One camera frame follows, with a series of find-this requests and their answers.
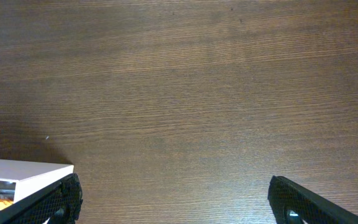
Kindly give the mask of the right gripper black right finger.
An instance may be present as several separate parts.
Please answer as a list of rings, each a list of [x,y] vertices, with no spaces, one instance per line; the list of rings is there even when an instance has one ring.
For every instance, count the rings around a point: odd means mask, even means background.
[[[268,201],[278,224],[358,224],[358,216],[284,177],[273,176]]]

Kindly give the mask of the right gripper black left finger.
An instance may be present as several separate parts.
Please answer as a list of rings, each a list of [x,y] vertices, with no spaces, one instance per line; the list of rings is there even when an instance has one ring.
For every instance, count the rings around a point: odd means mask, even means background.
[[[83,192],[78,176],[69,174],[0,211],[0,224],[75,224]]]

